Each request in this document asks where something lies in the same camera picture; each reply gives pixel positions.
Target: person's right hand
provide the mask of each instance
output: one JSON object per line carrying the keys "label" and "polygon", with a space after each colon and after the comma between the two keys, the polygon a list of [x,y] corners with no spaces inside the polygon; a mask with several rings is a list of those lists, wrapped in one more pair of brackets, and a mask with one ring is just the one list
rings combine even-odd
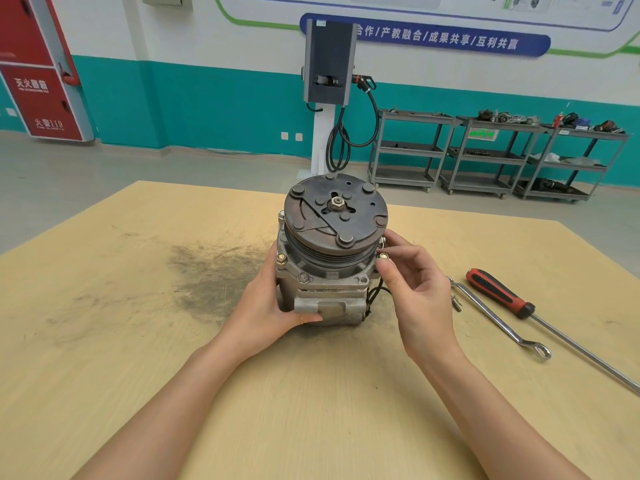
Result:
{"label": "person's right hand", "polygon": [[390,259],[376,268],[396,307],[400,336],[407,355],[423,367],[435,358],[460,351],[453,331],[451,284],[436,261],[422,247],[387,229]]}

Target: gray floor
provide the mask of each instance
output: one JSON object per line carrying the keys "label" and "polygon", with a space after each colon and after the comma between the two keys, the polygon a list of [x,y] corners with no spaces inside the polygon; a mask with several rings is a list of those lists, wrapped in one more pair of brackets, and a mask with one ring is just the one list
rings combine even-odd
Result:
{"label": "gray floor", "polygon": [[[286,193],[308,160],[216,156],[205,150],[157,154],[100,144],[68,145],[0,132],[0,253],[112,195],[137,180]],[[364,178],[362,164],[349,173]],[[427,194],[381,186],[388,203],[556,220],[640,276],[640,190],[601,187],[588,202],[500,200],[493,195]]]}

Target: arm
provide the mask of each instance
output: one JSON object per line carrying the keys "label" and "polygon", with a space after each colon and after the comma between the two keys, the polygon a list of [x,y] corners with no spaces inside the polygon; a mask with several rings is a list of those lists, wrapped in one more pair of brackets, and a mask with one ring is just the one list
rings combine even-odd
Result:
{"label": "arm", "polygon": [[469,362],[453,331],[451,285],[420,246],[386,231],[378,272],[394,298],[404,348],[492,480],[588,480]]}
{"label": "arm", "polygon": [[199,348],[72,480],[173,480],[220,386],[247,358],[319,315],[283,313],[276,302],[275,244],[222,330]]}

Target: screwdriver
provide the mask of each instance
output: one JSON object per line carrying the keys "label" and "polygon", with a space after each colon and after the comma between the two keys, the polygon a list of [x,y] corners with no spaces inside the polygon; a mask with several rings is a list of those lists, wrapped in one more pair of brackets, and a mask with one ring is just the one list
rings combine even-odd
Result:
{"label": "screwdriver", "polygon": [[556,329],[555,327],[549,325],[549,323],[545,322],[535,314],[536,307],[533,303],[528,301],[524,301],[520,298],[516,293],[509,290],[505,285],[503,285],[500,281],[496,280],[491,274],[483,271],[478,268],[471,268],[467,272],[467,281],[473,288],[478,291],[481,291],[489,298],[496,300],[501,305],[506,306],[512,313],[514,313],[518,318],[524,320],[526,318],[533,318],[536,322],[540,323],[543,327],[545,327],[551,333],[554,333],[556,336],[563,339],[567,344],[571,345],[574,349],[578,350],[582,354],[586,355],[592,361],[601,366],[604,370],[608,371],[610,374],[615,376],[620,381],[624,382],[627,386],[629,386],[637,395],[640,395],[640,385],[636,382],[633,382],[624,374],[615,370],[608,363],[604,362],[601,358],[589,352],[587,349],[582,347],[580,344],[574,342],[572,339],[567,337],[564,333]]}

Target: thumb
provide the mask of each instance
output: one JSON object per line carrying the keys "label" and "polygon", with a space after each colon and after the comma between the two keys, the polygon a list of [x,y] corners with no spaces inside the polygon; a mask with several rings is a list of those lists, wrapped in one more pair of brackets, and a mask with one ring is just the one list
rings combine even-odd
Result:
{"label": "thumb", "polygon": [[396,268],[396,265],[391,259],[379,258],[376,261],[376,269],[387,284],[394,298],[411,291],[411,288],[406,284],[402,274],[400,274],[400,271],[398,271],[398,268]]}
{"label": "thumb", "polygon": [[304,323],[322,322],[322,317],[316,314],[300,314],[295,312],[287,312],[284,314],[290,324],[290,329],[302,325]]}

